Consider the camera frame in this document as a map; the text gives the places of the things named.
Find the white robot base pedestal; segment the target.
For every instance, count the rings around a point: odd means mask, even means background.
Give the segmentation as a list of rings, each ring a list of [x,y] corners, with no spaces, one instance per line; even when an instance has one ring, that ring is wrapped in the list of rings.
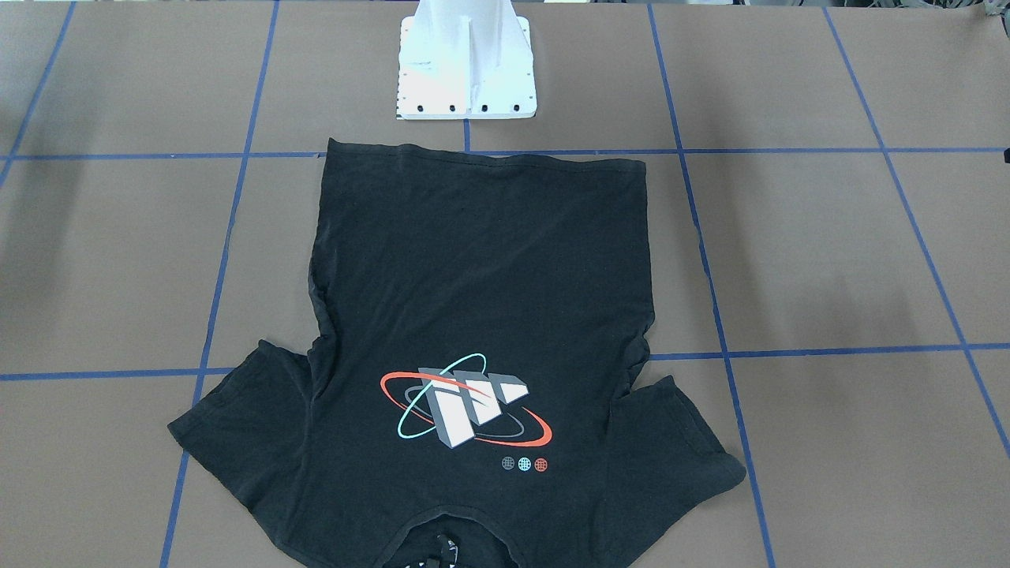
[[[399,28],[400,120],[537,115],[533,41],[510,1],[420,1]]]

